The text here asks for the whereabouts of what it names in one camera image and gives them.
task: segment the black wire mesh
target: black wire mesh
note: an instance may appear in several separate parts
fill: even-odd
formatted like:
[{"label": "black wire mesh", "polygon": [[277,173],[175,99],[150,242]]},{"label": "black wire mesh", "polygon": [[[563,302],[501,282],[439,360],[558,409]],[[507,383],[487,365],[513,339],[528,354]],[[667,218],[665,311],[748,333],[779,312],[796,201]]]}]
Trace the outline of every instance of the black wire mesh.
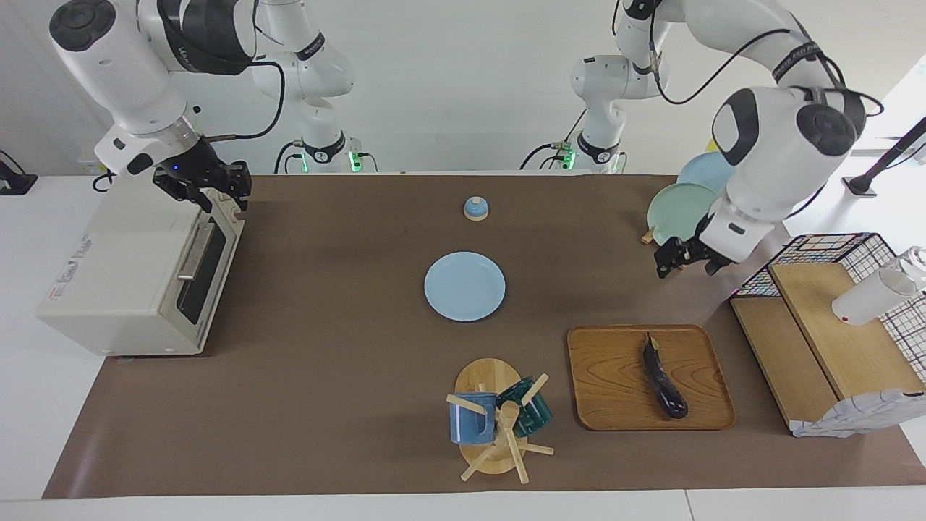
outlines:
[{"label": "black wire mesh", "polygon": [[[774,264],[839,262],[859,282],[894,256],[894,251],[878,234],[801,235],[750,277],[733,298],[780,297],[782,294],[769,272]],[[926,383],[926,293],[885,313],[881,322],[917,376]]]}]

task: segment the brown tabletop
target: brown tabletop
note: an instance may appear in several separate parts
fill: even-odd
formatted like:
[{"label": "brown tabletop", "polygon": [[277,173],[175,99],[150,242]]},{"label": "brown tabletop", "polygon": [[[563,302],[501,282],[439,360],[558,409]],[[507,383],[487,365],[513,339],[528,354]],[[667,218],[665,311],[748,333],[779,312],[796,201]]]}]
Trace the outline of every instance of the brown tabletop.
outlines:
[{"label": "brown tabletop", "polygon": [[[656,276],[649,200],[672,178],[259,177],[206,350],[109,359],[45,498],[717,489],[926,483],[898,427],[793,438],[725,299],[782,243],[707,277]],[[469,222],[467,197],[488,220]],[[434,312],[431,264],[493,259],[502,306],[474,324]],[[699,324],[737,412],[718,432],[591,432],[575,418],[566,333],[582,324]],[[444,395],[481,357],[550,375],[553,457],[459,479]]]}]

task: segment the clear plastic bottle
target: clear plastic bottle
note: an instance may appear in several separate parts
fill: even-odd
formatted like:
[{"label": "clear plastic bottle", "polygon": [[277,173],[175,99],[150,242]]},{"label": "clear plastic bottle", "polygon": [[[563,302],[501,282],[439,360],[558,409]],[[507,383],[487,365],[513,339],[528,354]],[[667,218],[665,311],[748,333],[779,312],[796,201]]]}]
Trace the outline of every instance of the clear plastic bottle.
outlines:
[{"label": "clear plastic bottle", "polygon": [[847,324],[864,325],[916,297],[923,288],[926,248],[913,247],[834,300],[832,312]]}]

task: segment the mug handle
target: mug handle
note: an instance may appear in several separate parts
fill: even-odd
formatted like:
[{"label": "mug handle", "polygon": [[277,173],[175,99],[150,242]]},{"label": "mug handle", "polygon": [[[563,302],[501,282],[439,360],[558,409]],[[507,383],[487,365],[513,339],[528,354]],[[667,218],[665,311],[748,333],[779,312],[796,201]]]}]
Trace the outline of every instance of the mug handle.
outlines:
[{"label": "mug handle", "polygon": [[485,405],[482,406],[485,409],[485,428],[482,430],[480,437],[488,436],[489,431],[495,429],[495,407],[490,411]]}]

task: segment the eggplant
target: eggplant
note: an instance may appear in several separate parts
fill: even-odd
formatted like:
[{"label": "eggplant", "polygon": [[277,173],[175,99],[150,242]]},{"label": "eggplant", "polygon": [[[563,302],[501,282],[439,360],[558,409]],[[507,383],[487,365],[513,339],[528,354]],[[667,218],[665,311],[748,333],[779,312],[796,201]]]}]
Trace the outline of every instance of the eggplant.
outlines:
[{"label": "eggplant", "polygon": [[662,368],[662,362],[659,360],[659,343],[649,333],[646,334],[646,345],[643,348],[643,366],[646,376],[649,378],[650,386],[652,386],[653,392],[656,394],[659,407],[670,418],[676,420],[681,420],[687,416],[688,403],[685,402],[681,392],[669,379],[666,370]]}]

